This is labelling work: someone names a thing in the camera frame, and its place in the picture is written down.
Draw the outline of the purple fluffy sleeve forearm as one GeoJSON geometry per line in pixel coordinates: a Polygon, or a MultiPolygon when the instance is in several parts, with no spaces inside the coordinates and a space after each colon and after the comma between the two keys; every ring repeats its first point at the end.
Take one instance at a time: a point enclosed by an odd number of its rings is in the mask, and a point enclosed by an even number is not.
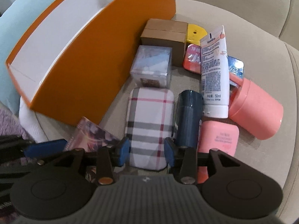
{"type": "Polygon", "coordinates": [[[30,134],[21,126],[18,118],[2,103],[0,123],[1,136],[17,135],[22,136],[25,140],[33,140],[30,134]]]}

